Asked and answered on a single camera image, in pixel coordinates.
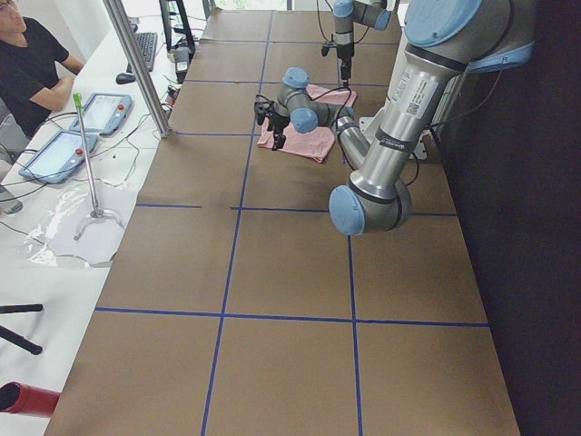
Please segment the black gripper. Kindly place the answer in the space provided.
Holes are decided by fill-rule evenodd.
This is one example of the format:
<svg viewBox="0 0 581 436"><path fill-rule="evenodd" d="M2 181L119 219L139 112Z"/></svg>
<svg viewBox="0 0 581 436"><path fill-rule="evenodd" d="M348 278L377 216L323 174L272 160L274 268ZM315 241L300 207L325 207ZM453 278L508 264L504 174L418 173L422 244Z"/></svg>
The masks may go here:
<svg viewBox="0 0 581 436"><path fill-rule="evenodd" d="M267 110L268 126L267 130L273 132L272 151L282 149L286 142L284 129L289 125L289 117L281 113L277 103L271 103Z"/></svg>
<svg viewBox="0 0 581 436"><path fill-rule="evenodd" d="M337 57L341 60L340 80L342 86L347 87L351 78L351 59L354 56L354 44L337 45Z"/></svg>

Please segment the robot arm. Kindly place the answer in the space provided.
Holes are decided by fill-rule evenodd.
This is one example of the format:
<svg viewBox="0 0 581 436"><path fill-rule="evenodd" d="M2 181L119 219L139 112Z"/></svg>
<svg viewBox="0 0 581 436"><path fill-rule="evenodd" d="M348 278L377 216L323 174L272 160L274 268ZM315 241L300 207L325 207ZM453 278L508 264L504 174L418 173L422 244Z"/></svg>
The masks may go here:
<svg viewBox="0 0 581 436"><path fill-rule="evenodd" d="M352 60L355 55L354 25L364 25L375 30L385 30L389 24L391 12L386 1L338 0L332 7L334 33L330 47L336 50L340 61L340 80L344 86L351 78Z"/></svg>
<svg viewBox="0 0 581 436"><path fill-rule="evenodd" d="M409 217L411 200L400 174L428 128L448 82L463 73L487 73L527 62L534 46L535 1L412 1L404 21L405 67L366 137L345 104L313 100L308 74L292 67L275 100L254 103L274 149L293 125L301 134L328 127L351 165L348 184L329 199L335 227L347 235L384 232Z"/></svg>

